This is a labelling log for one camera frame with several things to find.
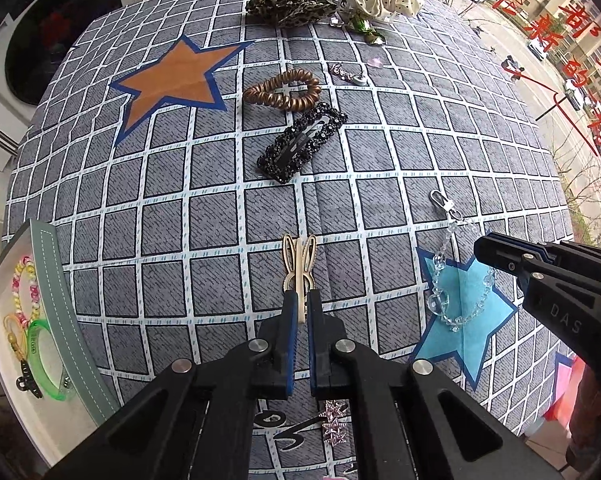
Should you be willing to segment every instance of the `person walking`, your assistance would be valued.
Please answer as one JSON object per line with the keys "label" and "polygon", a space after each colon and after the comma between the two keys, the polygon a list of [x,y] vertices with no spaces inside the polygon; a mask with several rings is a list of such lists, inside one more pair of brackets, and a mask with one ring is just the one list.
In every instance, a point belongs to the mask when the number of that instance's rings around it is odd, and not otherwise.
{"label": "person walking", "polygon": [[503,68],[507,68],[511,63],[513,63],[513,57],[511,57],[511,55],[509,55],[503,60],[503,62],[501,63],[501,66]]}
{"label": "person walking", "polygon": [[512,81],[520,81],[520,74],[522,74],[523,72],[525,72],[525,67],[521,66],[520,71],[511,76],[511,80]]}

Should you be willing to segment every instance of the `blue star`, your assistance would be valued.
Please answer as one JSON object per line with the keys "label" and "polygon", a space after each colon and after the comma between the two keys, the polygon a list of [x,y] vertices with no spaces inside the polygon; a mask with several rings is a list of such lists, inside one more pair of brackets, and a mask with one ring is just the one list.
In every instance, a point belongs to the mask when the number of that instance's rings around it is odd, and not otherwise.
{"label": "blue star", "polygon": [[[433,253],[418,249],[418,254],[421,269],[431,288]],[[455,319],[471,314],[485,290],[483,278],[488,269],[489,267],[476,260],[473,254],[466,264],[447,260],[447,267],[440,273],[439,286],[449,296],[449,317]],[[516,306],[495,285],[491,290],[484,312],[462,326],[458,332],[453,332],[439,316],[431,316],[412,355],[431,362],[453,357],[475,390],[491,336],[517,311]]]}
{"label": "blue star", "polygon": [[252,43],[199,48],[183,34],[158,60],[112,81],[111,87],[133,96],[114,146],[166,104],[226,111],[213,72]]}

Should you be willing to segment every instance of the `beige bunny hair clip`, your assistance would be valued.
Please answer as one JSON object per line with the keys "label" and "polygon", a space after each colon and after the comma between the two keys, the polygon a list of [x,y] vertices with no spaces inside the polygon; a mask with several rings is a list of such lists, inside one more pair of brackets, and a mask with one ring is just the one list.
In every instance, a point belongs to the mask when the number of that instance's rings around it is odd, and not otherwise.
{"label": "beige bunny hair clip", "polygon": [[282,290],[288,290],[294,280],[294,287],[298,294],[299,323],[304,323],[307,315],[305,282],[307,282],[307,290],[315,288],[311,269],[314,267],[316,247],[317,240],[314,235],[309,235],[306,243],[303,243],[301,238],[292,238],[290,235],[282,237],[282,259],[285,262],[285,269],[287,269],[287,276],[282,282]]}

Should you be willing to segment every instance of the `clear acrylic chain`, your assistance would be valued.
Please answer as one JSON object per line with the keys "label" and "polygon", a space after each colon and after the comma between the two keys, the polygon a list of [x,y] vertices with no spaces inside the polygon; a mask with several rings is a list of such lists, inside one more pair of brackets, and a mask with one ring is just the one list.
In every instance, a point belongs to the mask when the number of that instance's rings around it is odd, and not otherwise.
{"label": "clear acrylic chain", "polygon": [[461,226],[467,226],[468,229],[475,234],[478,238],[482,236],[480,229],[470,219],[464,218],[462,213],[456,208],[453,200],[448,199],[438,190],[433,190],[429,194],[430,200],[440,208],[444,209],[449,214],[451,220],[445,230],[445,239],[433,256],[433,272],[431,274],[431,295],[427,298],[427,307],[436,316],[439,316],[443,323],[448,325],[453,332],[458,332],[463,325],[469,323],[472,319],[482,314],[485,310],[485,303],[491,288],[495,283],[495,269],[489,267],[489,270],[483,278],[484,290],[479,300],[476,302],[474,310],[468,316],[458,316],[451,318],[448,316],[449,311],[449,295],[443,288],[440,288],[440,275],[442,274],[445,267],[447,267],[447,259],[445,254],[447,253],[447,247],[451,242],[451,238],[454,233]]}

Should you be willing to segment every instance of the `light blue star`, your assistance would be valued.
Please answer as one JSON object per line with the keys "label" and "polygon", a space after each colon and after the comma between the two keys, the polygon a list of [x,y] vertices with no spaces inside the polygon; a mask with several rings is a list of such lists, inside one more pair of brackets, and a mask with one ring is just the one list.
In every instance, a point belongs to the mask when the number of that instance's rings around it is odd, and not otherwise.
{"label": "light blue star", "polygon": [[[431,288],[433,254],[420,249],[418,253],[421,269]],[[449,296],[449,317],[455,319],[471,314],[485,290],[483,279],[488,269],[488,266],[480,263],[473,255],[466,264],[447,260],[447,266],[440,273],[439,286]],[[475,390],[491,336],[498,332],[516,311],[516,306],[493,285],[485,302],[485,311],[463,325],[458,332],[453,332],[439,316],[431,316],[412,355],[431,362],[455,358]]]}

